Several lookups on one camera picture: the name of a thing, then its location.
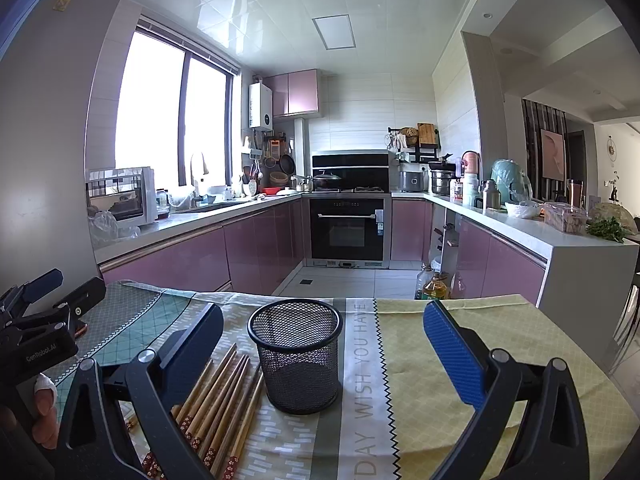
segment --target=window frame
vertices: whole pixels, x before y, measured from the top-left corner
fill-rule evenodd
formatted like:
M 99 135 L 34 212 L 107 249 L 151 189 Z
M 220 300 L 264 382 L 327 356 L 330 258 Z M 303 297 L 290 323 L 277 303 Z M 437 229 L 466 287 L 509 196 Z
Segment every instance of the window frame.
M 232 97 L 232 88 L 233 88 L 233 79 L 234 75 L 231 72 L 219 67 L 215 63 L 210 62 L 210 60 L 199 56 L 198 54 L 192 52 L 188 48 L 183 47 L 180 44 L 175 43 L 174 41 L 169 40 L 168 38 L 163 37 L 160 34 L 156 34 L 151 30 L 147 30 L 146 28 L 136 26 L 134 30 L 134 34 L 139 32 L 140 34 L 145 34 L 150 38 L 154 38 L 155 40 L 162 41 L 165 44 L 168 44 L 174 48 L 178 48 L 179 50 L 184 52 L 184 61 L 182 62 L 182 77 L 180 79 L 180 100 L 178 102 L 178 125 L 177 125 L 177 137 L 178 143 L 176 146 L 178 153 L 178 186 L 186 186 L 189 184 L 187 182 L 187 171 L 186 171 L 186 162 L 184 160 L 184 136 L 186 133 L 186 123 L 185 123 L 185 110 L 186 110 L 186 101 L 187 101 L 187 85 L 189 82 L 189 65 L 191 63 L 191 59 L 196 59 L 199 62 L 202 62 L 213 69 L 217 70 L 221 74 L 225 76 L 225 131 L 224 131 L 224 150 L 225 150 L 225 185 L 229 186 L 231 184 L 231 97 Z

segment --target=square ceiling light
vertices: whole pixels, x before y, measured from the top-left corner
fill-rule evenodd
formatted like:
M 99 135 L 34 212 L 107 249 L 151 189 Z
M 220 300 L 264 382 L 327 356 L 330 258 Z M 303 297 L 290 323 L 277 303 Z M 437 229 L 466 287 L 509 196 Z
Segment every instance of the square ceiling light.
M 339 16 L 325 16 L 314 18 L 314 25 L 320 34 L 320 39 L 327 50 L 339 48 L 355 48 L 356 40 L 351 29 L 351 20 L 348 14 Z

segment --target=oven door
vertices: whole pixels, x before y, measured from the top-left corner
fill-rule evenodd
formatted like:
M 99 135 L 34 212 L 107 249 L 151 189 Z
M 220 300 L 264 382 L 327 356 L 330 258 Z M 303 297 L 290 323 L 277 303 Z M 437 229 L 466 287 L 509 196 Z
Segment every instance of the oven door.
M 321 260 L 383 260 L 384 233 L 376 210 L 384 200 L 313 199 L 309 201 L 311 257 Z

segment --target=white microwave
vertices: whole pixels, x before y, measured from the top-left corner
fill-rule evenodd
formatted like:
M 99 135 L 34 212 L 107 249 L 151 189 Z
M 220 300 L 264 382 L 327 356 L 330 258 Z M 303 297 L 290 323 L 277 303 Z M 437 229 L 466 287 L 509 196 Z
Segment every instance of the white microwave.
M 154 170 L 122 168 L 86 172 L 86 204 L 113 214 L 119 226 L 140 226 L 158 218 Z

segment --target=window pane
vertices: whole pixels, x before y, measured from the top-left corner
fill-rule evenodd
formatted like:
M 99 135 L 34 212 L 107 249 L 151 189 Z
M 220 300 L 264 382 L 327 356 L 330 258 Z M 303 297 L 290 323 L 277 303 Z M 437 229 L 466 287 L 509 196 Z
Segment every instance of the window pane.
M 205 177 L 207 185 L 226 184 L 225 99 L 226 76 L 208 64 L 192 58 L 184 111 L 184 164 L 188 183 L 191 181 L 191 156 L 202 152 L 209 170 Z M 202 159 L 199 156 L 193 157 L 193 173 L 196 178 L 202 174 Z
M 116 166 L 151 166 L 156 188 L 178 185 L 178 105 L 184 52 L 134 33 L 120 89 Z

